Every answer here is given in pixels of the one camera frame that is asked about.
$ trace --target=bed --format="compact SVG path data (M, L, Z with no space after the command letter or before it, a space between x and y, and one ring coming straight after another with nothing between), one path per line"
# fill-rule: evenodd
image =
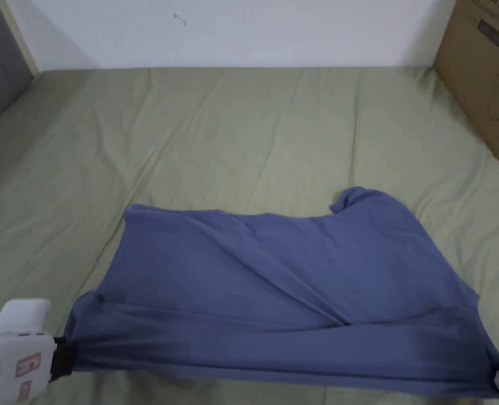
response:
M22 72L2 78L12 82L0 111L28 86ZM133 203L320 216L354 185L383 190L416 215L480 294L499 349L499 162L422 68L38 75L0 115L0 309L45 297L46 329L62 334L73 301L105 275ZM96 372L50 384L37 403L455 400Z

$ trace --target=wrinkled fabric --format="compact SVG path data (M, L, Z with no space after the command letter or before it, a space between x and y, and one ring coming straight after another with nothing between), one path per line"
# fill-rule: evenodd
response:
M331 210L132 206L68 319L76 369L498 397L478 295L410 211L360 187Z

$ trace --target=white wall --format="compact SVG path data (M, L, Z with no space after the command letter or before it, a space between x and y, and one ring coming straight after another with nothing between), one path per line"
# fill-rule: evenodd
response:
M454 0L7 0L41 71L431 65ZM183 18L187 25L173 17Z

